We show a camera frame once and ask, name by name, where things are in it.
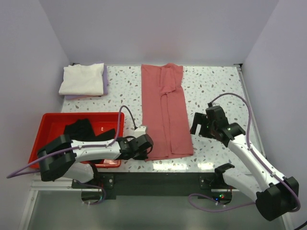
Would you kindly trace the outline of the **pink t shirt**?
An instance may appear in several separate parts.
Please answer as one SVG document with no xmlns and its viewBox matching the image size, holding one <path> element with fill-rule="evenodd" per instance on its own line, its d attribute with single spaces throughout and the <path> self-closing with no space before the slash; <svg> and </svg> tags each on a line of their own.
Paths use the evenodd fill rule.
<svg viewBox="0 0 307 230">
<path fill-rule="evenodd" d="M 142 65 L 142 124 L 153 140 L 150 161 L 194 153 L 184 91 L 183 67 Z"/>
</svg>

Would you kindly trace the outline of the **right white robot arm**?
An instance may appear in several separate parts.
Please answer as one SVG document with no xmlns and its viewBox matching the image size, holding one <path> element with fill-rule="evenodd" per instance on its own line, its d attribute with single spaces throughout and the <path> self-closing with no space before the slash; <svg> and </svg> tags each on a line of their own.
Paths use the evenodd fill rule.
<svg viewBox="0 0 307 230">
<path fill-rule="evenodd" d="M 220 141 L 248 168 L 252 177 L 240 172 L 233 164 L 226 163 L 214 170 L 214 184 L 219 188 L 227 185 L 249 197 L 260 214 L 268 221 L 294 211 L 299 207 L 299 183 L 294 177 L 286 177 L 271 165 L 248 139 L 238 123 L 229 123 L 220 106 L 206 109 L 204 114 L 195 113 L 191 134 Z"/>
</svg>

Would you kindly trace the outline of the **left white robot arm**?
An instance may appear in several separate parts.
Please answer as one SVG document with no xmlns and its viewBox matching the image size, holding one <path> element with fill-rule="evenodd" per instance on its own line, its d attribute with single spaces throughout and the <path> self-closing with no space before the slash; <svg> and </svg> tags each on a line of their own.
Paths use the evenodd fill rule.
<svg viewBox="0 0 307 230">
<path fill-rule="evenodd" d="M 99 176 L 85 161 L 145 160 L 153 146 L 153 140 L 148 134 L 131 140 L 119 137 L 92 142 L 72 140 L 67 135 L 61 135 L 37 153 L 41 180 L 49 182 L 66 177 L 94 188 L 99 184 Z"/>
</svg>

